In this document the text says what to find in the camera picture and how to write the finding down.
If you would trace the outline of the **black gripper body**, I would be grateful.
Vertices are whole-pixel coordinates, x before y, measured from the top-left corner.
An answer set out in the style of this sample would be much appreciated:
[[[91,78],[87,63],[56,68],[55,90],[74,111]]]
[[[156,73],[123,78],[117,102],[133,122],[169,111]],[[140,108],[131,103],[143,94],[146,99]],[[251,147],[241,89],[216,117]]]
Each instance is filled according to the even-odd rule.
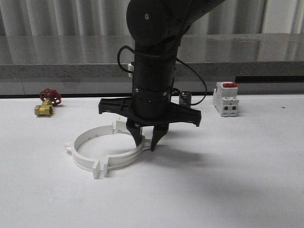
[[[174,83],[161,89],[161,84],[152,89],[133,83],[133,94],[124,98],[102,98],[98,105],[99,113],[115,113],[124,116],[141,126],[157,126],[171,123],[190,123],[197,127],[201,122],[201,111],[183,107],[171,102]]]

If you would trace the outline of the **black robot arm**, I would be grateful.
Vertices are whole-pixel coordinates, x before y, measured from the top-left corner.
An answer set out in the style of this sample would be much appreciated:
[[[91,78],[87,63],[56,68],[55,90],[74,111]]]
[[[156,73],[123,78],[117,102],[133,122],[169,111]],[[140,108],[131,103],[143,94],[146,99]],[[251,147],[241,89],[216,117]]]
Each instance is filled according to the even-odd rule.
[[[141,129],[153,127],[151,149],[168,132],[171,123],[199,126],[201,112],[171,102],[182,36],[193,22],[220,4],[219,0],[132,0],[126,12],[127,27],[135,41],[133,94],[126,98],[102,99],[99,113],[127,118],[126,128],[136,145]]]

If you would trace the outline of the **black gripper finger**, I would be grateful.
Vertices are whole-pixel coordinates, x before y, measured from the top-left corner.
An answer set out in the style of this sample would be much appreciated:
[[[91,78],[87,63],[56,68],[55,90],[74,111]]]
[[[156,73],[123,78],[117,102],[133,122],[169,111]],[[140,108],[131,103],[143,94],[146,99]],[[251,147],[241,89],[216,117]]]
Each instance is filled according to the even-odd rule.
[[[151,141],[151,151],[155,150],[155,147],[159,140],[167,134],[169,130],[168,124],[156,125],[153,128],[152,141]]]
[[[132,135],[136,146],[139,146],[142,142],[142,129],[141,125],[133,120],[127,120],[126,129]]]

